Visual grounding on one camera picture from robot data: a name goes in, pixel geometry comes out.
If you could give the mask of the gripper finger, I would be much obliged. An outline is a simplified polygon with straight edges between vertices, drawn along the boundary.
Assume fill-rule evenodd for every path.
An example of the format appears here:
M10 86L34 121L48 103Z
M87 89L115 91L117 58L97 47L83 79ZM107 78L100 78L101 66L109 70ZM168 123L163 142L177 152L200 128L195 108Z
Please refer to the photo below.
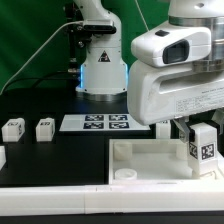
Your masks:
M222 134L224 131L224 109L217 109L212 120L219 125L219 133Z

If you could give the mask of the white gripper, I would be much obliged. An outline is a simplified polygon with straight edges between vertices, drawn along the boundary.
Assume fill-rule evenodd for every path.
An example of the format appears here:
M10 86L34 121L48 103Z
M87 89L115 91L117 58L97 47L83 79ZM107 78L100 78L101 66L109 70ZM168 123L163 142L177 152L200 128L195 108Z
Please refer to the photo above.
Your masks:
M160 25L135 38L131 51L137 60L128 81L130 115L143 125L174 119L179 139L194 142L185 116L224 107L224 71L193 69L211 52L211 31Z

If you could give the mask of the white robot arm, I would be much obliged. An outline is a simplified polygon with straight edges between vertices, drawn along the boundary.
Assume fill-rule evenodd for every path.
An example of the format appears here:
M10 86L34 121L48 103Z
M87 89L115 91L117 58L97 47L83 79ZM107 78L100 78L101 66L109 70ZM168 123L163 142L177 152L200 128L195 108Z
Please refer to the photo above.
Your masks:
M119 18L101 0L73 1L90 35L78 91L126 93L137 122L172 120L185 141L194 141L196 129L185 118L224 107L224 0L170 0L168 20L132 41L130 68L121 56Z

